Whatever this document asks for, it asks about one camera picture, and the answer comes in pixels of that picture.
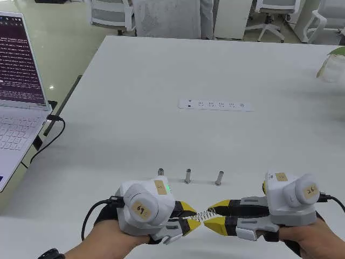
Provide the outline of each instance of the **spring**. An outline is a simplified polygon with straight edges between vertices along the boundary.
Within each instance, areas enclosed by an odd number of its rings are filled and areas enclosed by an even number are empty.
[[[216,210],[214,208],[209,208],[208,210],[205,210],[204,212],[199,212],[198,214],[190,217],[192,220],[196,220],[199,222],[202,222],[204,220],[208,220],[214,216],[216,216]]]

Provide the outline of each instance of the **power strip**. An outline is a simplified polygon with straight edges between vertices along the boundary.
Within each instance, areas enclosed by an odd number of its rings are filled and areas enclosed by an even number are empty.
[[[248,103],[232,103],[229,101],[205,101],[181,99],[178,101],[178,108],[189,110],[212,110],[212,111],[236,111],[252,112],[253,109]]]

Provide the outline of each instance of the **small metal bolt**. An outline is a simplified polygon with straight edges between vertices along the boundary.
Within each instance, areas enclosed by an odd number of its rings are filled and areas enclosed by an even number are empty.
[[[190,183],[190,173],[191,173],[191,172],[192,172],[191,169],[187,169],[187,170],[186,170],[185,179],[184,179],[184,182],[185,182],[186,184],[189,184],[189,183]]]
[[[163,168],[158,169],[158,175],[159,175],[159,176],[164,175],[164,170],[163,170]]]
[[[220,186],[222,184],[223,175],[224,175],[224,172],[219,171],[217,181],[215,182],[216,186]]]

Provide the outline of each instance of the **watch strap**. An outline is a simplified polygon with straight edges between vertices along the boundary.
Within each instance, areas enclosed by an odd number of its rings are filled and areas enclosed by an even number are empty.
[[[65,259],[65,256],[60,254],[56,248],[52,248],[42,254],[38,259]]]

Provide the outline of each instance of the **laptop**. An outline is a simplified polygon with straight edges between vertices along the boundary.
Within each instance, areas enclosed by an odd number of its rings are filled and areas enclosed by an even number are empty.
[[[23,15],[0,12],[0,192],[51,111]]]

